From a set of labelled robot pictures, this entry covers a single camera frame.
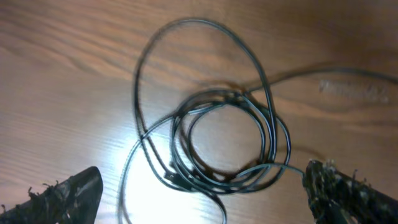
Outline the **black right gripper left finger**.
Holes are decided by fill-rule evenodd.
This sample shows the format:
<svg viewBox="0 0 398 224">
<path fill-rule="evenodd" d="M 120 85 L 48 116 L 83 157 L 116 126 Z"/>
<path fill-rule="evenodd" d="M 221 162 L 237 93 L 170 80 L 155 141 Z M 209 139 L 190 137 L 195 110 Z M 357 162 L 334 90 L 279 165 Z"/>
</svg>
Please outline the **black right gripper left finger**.
<svg viewBox="0 0 398 224">
<path fill-rule="evenodd" d="M 63 182 L 44 184 L 43 192 L 28 189 L 29 199 L 7 209 L 2 205 L 1 224 L 94 224 L 103 194 L 100 170 L 91 166 Z"/>
</svg>

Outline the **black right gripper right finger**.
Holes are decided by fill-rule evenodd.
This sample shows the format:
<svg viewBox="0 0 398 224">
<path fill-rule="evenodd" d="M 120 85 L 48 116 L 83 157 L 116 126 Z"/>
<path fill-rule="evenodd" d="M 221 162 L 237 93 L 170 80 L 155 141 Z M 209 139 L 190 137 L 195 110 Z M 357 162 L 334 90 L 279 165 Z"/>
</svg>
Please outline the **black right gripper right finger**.
<svg viewBox="0 0 398 224">
<path fill-rule="evenodd" d="M 302 180 L 315 223 L 397 223 L 397 200 L 334 165 L 311 160 Z"/>
</svg>

